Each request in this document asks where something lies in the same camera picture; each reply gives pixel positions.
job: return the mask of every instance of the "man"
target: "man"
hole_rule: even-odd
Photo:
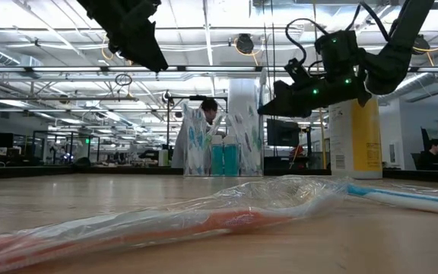
[[[430,140],[430,149],[422,151],[418,158],[417,169],[438,170],[438,139]]]
[[[204,110],[205,120],[209,125],[212,125],[217,115],[217,102],[214,99],[205,99],[201,104]],[[173,150],[172,167],[183,168],[183,158],[187,146],[187,131],[185,123],[182,123],[179,135],[176,137],[175,149]]]

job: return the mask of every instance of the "ceiling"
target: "ceiling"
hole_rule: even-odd
[[[32,56],[44,66],[88,66],[88,65],[129,65],[119,56],[113,56],[103,49],[106,33],[100,25],[90,20],[86,11],[75,0],[30,0],[27,7],[18,0],[0,0],[0,51],[14,59]],[[162,0],[157,13],[150,18],[157,22],[156,38],[169,65],[243,65],[243,66],[283,66],[293,57],[300,58],[301,52],[292,45],[284,34],[285,25],[295,18],[315,19],[327,31],[345,28],[352,20],[357,1],[333,0],[316,1],[314,6],[294,4],[293,0],[273,0],[265,4],[265,11],[260,1],[248,0]],[[389,29],[396,19],[399,6],[381,7],[376,1],[371,4],[382,14],[382,22]],[[368,14],[362,11],[355,26],[360,46],[371,53],[377,53],[386,43],[376,25],[368,24]],[[312,44],[316,36],[313,26],[298,24],[291,31],[292,37],[299,40],[307,49],[306,63],[316,61]],[[234,40],[240,33],[251,35],[257,54],[243,56],[236,51]],[[432,48],[438,48],[438,5],[430,12],[421,33],[430,42]],[[438,63],[438,51],[432,54]],[[414,56],[412,65],[427,65],[426,55]],[[28,96],[39,92],[41,97],[125,97],[128,93],[136,100],[79,100],[69,104],[58,101],[40,101],[32,103],[33,107],[52,109],[136,109],[146,110],[163,108],[163,93],[175,96],[193,94],[226,97],[231,77],[257,78],[258,75],[240,73],[167,73],[156,76],[150,72],[131,73],[134,82],[128,87],[115,87],[116,73],[108,75],[97,73],[41,73],[40,78],[22,78],[20,75],[0,74],[0,81],[11,88],[0,89],[8,97]],[[286,75],[278,75],[291,81]],[[414,91],[408,99],[419,96]],[[0,103],[0,107],[14,107]],[[162,126],[165,113],[118,113],[119,116],[135,125],[151,127]],[[109,117],[96,117],[95,113],[68,114],[48,113],[51,117],[64,117],[83,120],[87,125],[124,126],[114,123]],[[317,116],[309,120],[316,121]],[[63,126],[76,126],[60,121]]]

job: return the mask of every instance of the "desk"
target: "desk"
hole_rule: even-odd
[[[0,180],[0,233],[216,193],[251,178],[72,174]],[[438,184],[385,180],[438,188]],[[438,214],[349,197],[331,214],[16,273],[438,273]]]

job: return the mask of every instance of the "wooden table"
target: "wooden table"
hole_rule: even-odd
[[[193,199],[248,180],[102,174],[0,180],[0,233]],[[349,197],[325,217],[20,272],[438,273],[438,214]]]

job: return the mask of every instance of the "table surface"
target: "table surface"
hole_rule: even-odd
[[[0,180],[0,233],[207,196],[254,180],[73,174]],[[400,183],[384,180],[373,183]],[[437,184],[406,182],[438,188]],[[330,215],[99,253],[24,273],[438,273],[438,214],[348,197]]]

